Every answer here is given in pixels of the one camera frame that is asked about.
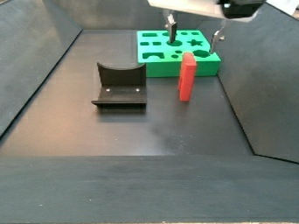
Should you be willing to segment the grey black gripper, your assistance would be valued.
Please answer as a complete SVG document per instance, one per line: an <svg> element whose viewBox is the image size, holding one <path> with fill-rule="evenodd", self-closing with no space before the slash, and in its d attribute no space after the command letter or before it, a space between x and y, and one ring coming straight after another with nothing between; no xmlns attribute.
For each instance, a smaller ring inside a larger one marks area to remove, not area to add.
<svg viewBox="0 0 299 224"><path fill-rule="evenodd" d="M165 28L169 31L169 43L175 41L178 23L174 13L187 12L206 17L249 22L268 0L147 0L150 5L163 9ZM221 28L214 32L210 42L210 54L216 53L217 44L226 39L224 20Z"/></svg>

